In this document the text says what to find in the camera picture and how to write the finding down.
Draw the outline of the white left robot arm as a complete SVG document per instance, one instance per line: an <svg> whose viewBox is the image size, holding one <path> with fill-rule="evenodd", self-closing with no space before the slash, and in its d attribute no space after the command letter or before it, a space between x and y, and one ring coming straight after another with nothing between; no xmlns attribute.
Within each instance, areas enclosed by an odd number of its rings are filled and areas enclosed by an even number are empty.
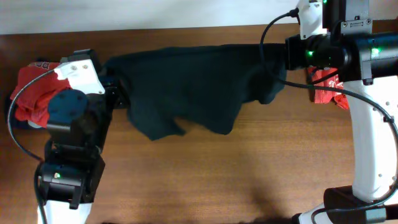
<svg viewBox="0 0 398 224"><path fill-rule="evenodd" d="M105 168L101 157L115 109L129 106L120 80L94 50L77 50L55 68L70 88L48 105L45 160L35 172L38 223L85 223Z"/></svg>

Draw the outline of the black t-shirt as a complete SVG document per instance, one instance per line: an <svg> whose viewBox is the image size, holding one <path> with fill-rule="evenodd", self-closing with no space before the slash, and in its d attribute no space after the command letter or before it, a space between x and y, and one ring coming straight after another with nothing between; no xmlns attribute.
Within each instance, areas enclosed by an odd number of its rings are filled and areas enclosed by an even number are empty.
<svg viewBox="0 0 398 224"><path fill-rule="evenodd" d="M282 44L169 47L105 63L129 97L131 124L151 140L183 135L183 118L229 134L244 103L271 103L287 76Z"/></svg>

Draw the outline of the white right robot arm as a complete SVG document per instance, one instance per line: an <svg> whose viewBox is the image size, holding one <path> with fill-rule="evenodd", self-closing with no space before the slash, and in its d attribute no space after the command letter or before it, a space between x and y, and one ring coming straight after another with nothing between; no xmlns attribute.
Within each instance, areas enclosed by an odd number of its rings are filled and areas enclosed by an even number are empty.
<svg viewBox="0 0 398 224"><path fill-rule="evenodd" d="M367 1L299 1L300 34L287 68L335 68L349 103L354 181L329 188L294 223L382 223L397 218L397 34L374 33Z"/></svg>

